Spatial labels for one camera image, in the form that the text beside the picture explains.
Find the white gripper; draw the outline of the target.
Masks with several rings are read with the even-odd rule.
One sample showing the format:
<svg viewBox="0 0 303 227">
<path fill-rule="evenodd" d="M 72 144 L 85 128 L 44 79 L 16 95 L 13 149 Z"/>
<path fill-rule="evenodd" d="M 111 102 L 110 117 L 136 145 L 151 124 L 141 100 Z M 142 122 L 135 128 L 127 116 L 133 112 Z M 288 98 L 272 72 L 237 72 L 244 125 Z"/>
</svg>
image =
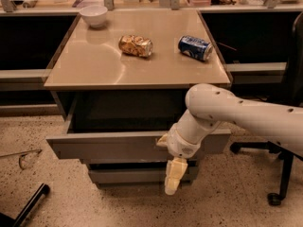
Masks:
<svg viewBox="0 0 303 227">
<path fill-rule="evenodd" d="M 201 142 L 202 138 L 196 138 L 195 143 L 186 139 L 177 129 L 177 124 L 170 128 L 168 134 L 165 133 L 158 139 L 156 146 L 168 147 L 169 153 L 174 156 L 172 160 L 168 160 L 166 167 L 165 193 L 167 195 L 176 193 L 187 170 L 186 159 L 195 155 L 201 146 Z"/>
</svg>

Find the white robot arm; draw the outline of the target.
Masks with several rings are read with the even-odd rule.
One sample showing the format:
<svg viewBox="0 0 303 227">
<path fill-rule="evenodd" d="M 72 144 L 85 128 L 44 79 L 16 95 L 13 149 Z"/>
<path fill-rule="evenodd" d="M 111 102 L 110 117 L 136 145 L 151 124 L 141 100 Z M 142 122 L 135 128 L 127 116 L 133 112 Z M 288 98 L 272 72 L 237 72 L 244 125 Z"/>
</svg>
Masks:
<svg viewBox="0 0 303 227">
<path fill-rule="evenodd" d="M 242 99 L 224 88 L 197 84 L 186 94 L 187 109 L 157 142 L 173 156 L 167 163 L 165 192 L 173 195 L 187 170 L 187 159 L 222 122 L 246 129 L 281 148 L 303 155 L 303 109 Z"/>
</svg>

